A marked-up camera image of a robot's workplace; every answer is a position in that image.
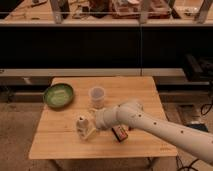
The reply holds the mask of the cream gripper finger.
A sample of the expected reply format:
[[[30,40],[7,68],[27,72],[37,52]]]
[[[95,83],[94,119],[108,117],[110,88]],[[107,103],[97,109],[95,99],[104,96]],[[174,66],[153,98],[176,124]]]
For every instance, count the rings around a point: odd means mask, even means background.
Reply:
[[[97,130],[96,129],[91,129],[85,136],[85,140],[91,139],[93,137],[95,137],[97,134]]]
[[[98,111],[98,109],[95,109],[95,108],[89,108],[88,109],[88,112],[92,115],[95,115],[95,113]]]

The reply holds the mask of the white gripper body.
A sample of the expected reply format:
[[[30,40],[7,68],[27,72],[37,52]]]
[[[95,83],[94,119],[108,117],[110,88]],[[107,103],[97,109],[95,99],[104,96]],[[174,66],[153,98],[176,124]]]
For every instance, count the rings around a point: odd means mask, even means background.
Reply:
[[[107,130],[118,124],[117,108],[103,108],[95,112],[95,125],[99,130]]]

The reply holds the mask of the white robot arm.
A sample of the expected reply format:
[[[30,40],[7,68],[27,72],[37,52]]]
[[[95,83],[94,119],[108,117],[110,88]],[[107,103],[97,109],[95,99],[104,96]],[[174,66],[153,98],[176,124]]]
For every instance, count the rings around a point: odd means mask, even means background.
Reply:
[[[213,166],[213,134],[153,117],[135,100],[101,109],[90,108],[97,130],[127,125],[146,131]]]

